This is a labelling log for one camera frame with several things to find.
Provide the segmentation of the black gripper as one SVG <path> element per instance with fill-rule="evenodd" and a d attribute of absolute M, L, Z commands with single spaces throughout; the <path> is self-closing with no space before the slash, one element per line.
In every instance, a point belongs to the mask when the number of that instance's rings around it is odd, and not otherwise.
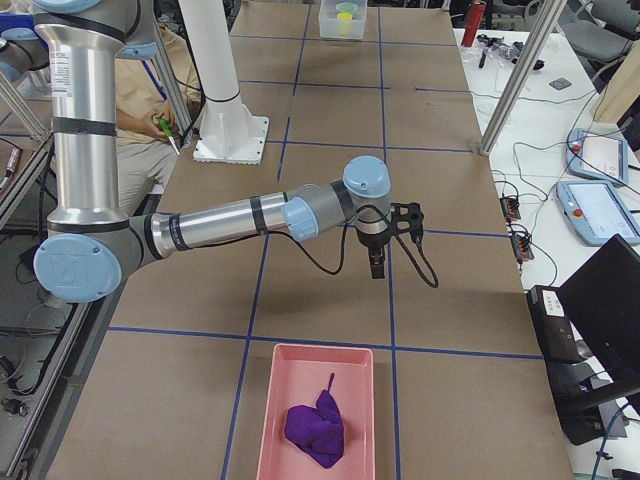
<path fill-rule="evenodd" d="M 391 239 L 389 213 L 383 212 L 374 205 L 364 205 L 358 209 L 355 227 L 358 239 L 366 246 L 369 255 L 371 277 L 385 278 L 384 247 Z"/>

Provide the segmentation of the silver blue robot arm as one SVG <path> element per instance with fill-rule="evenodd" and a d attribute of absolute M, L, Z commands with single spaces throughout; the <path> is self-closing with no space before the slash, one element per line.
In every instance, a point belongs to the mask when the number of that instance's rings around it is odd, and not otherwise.
<path fill-rule="evenodd" d="M 381 277 L 393 233 L 386 165 L 360 156 L 323 187 L 254 196 L 194 213 L 130 217 L 119 206 L 115 62 L 149 59 L 156 37 L 149 1 L 38 1 L 34 24 L 49 49 L 58 201 L 34 257 L 39 283 L 87 303 L 143 266 L 178 251 L 288 233 L 303 242 L 342 224 L 356 227 Z"/>

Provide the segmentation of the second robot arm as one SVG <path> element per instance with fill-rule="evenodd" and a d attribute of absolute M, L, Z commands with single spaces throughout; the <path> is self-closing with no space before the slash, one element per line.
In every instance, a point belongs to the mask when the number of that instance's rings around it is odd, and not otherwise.
<path fill-rule="evenodd" d="M 11 83 L 27 76 L 38 89 L 50 85 L 48 48 L 33 29 L 14 27 L 1 33 L 1 73 Z"/>

